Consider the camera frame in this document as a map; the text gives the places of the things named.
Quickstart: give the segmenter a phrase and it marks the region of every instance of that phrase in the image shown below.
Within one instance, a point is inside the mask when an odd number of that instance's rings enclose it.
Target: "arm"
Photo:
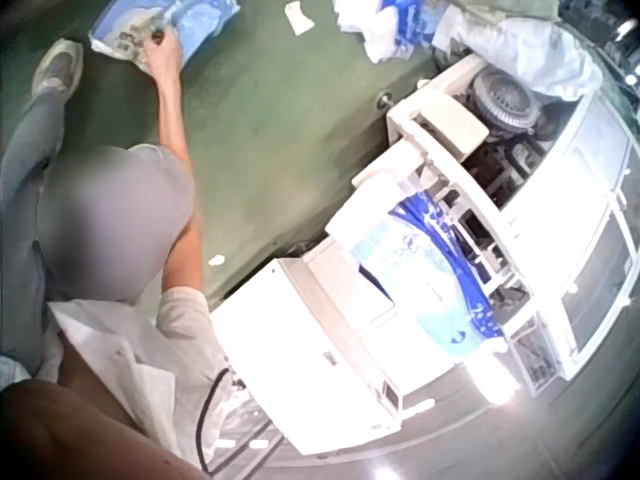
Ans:
[[[167,28],[160,44],[151,37],[145,40],[145,53],[151,76],[158,87],[158,137],[193,173],[182,119],[180,68],[182,49],[175,30]],[[162,291],[173,287],[204,289],[202,241],[199,212],[194,215],[176,240],[162,273]]]

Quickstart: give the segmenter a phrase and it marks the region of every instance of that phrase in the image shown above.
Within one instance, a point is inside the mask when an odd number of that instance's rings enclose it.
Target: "white cloth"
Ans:
[[[196,424],[215,377],[226,366],[204,295],[187,287],[168,290],[155,327],[121,303],[76,300],[49,306],[57,325],[47,331],[36,378],[57,382],[62,345],[56,331],[61,329],[151,440],[200,467]],[[231,393],[227,375],[204,423],[205,452],[213,451]]]

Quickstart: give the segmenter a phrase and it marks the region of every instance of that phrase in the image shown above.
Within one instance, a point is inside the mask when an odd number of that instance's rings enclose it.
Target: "black cable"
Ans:
[[[213,400],[213,396],[216,393],[216,390],[220,386],[220,382],[225,377],[225,375],[229,373],[229,369],[225,368],[216,377],[213,381],[213,385],[211,385],[211,390],[209,390],[209,394],[204,401],[204,405],[202,406],[202,410],[200,411],[200,417],[198,418],[198,423],[196,424],[196,450],[198,452],[198,460],[200,460],[200,468],[207,475],[211,476],[213,472],[210,472],[207,468],[207,462],[204,459],[204,452],[202,451],[202,428],[204,427],[204,419],[207,416],[207,412],[209,411],[209,406],[211,405],[211,400]]]

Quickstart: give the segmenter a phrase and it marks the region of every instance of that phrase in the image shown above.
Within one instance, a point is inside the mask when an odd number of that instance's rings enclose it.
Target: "white machine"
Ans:
[[[640,271],[640,150],[616,111],[599,93],[542,105],[471,55],[387,123],[391,147],[354,186],[417,173],[530,393],[573,378]],[[303,454],[397,431],[403,396],[453,367],[331,237],[269,263],[211,318],[233,368]]]

